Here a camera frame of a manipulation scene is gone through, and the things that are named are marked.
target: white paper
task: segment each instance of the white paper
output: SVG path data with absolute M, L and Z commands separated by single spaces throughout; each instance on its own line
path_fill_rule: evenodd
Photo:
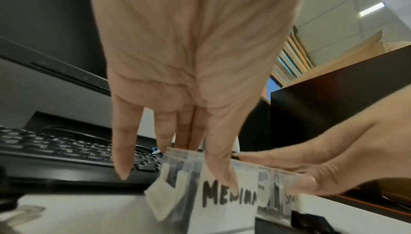
M 254 234 L 258 208 L 256 198 L 258 172 L 245 170 L 236 170 L 235 172 L 240 193 L 237 200 L 230 201 L 230 190 L 218 182 L 217 195 L 211 193 L 215 190 L 213 184 L 216 180 L 207 166 L 203 165 L 190 216 L 188 234 Z

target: fluorescent light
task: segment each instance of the fluorescent light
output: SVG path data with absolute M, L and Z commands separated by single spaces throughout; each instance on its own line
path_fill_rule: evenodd
M 384 4 L 383 2 L 380 2 L 380 3 L 378 3 L 377 5 L 372 6 L 371 8 L 368 8 L 368 9 L 366 9 L 366 10 L 364 10 L 364 11 L 361 11 L 361 12 L 360 12 L 360 17 L 363 17 L 363 16 L 365 16 L 365 15 L 371 13 L 371 12 L 374 12 L 374 11 L 376 11 L 377 9 L 381 9 L 381 8 L 384 7 L 384 6 L 385 6 L 385 4 Z

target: fingernail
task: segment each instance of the fingernail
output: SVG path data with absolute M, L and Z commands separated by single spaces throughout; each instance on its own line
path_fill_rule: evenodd
M 127 172 L 117 172 L 117 174 L 119 175 L 120 179 L 125 181 L 127 180 L 128 176 L 130 175 L 130 171 Z
M 318 184 L 316 179 L 312 175 L 302 175 L 293 185 L 287 188 L 289 194 L 310 194 L 316 191 Z
M 234 171 L 233 166 L 230 166 L 230 169 L 226 173 L 225 177 L 228 187 L 230 188 L 230 192 L 233 196 L 238 195 L 238 181 L 237 181 L 237 175 Z

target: white desk surface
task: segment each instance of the white desk surface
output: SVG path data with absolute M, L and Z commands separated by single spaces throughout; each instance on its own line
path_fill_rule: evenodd
M 406 234 L 411 224 L 315 196 L 302 197 L 302 211 L 325 216 L 347 234 Z M 162 234 L 144 196 L 27 195 L 20 205 L 46 210 L 16 228 L 22 234 Z

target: office wall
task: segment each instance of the office wall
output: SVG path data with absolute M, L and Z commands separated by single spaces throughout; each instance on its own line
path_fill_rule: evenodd
M 0 58 L 0 124 L 23 127 L 35 111 L 111 127 L 109 96 Z M 138 134 L 155 137 L 152 110 Z

